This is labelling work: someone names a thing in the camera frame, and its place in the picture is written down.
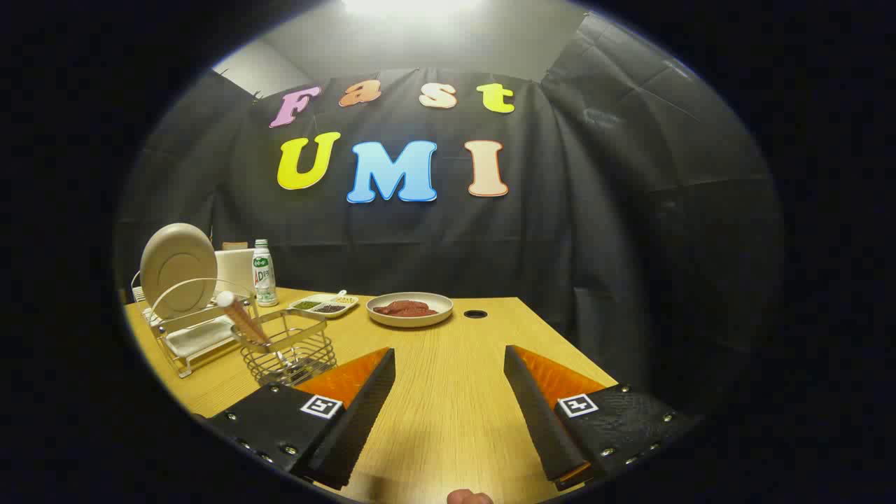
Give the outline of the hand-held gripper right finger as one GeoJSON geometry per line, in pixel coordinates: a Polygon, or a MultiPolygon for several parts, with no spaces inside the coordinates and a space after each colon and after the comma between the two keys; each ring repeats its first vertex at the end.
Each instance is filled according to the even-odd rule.
{"type": "Polygon", "coordinates": [[[521,346],[506,347],[503,373],[546,478],[560,491],[623,475],[697,424],[636,387],[601,385],[521,346]]]}

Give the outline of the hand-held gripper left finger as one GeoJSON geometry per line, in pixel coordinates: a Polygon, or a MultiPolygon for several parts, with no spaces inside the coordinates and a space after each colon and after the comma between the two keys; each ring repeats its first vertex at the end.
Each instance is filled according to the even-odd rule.
{"type": "Polygon", "coordinates": [[[266,465],[340,490],[394,381],[395,351],[384,347],[298,385],[262,385],[204,426],[266,465]]]}

